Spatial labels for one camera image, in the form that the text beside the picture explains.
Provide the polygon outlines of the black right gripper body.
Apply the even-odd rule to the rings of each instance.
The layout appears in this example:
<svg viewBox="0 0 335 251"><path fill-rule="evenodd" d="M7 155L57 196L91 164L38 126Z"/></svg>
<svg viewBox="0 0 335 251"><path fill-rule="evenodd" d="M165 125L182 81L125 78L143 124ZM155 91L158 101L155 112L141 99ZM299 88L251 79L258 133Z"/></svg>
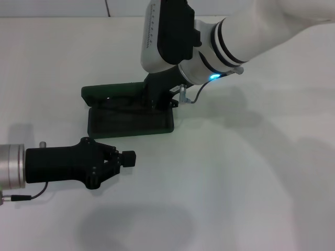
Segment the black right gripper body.
<svg viewBox="0 0 335 251"><path fill-rule="evenodd" d="M144 101L146 106L150 107L150 101L157 102L156 110L168 110L171 108L171 100L179 93L178 90L172 90L175 87L180 88L186 85L187 88L193 86L181 73L178 66L174 66L166 71L150 73L144 80Z"/></svg>

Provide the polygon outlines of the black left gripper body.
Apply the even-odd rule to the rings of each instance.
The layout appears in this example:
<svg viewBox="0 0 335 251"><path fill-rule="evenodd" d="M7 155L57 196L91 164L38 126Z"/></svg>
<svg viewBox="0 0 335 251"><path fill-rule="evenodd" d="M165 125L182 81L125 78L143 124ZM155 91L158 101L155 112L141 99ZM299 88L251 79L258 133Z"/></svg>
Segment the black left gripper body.
<svg viewBox="0 0 335 251"><path fill-rule="evenodd" d="M81 138L74 146L27 149L25 154L28 184L76 180L98 189L119 172L120 153L92 138Z"/></svg>

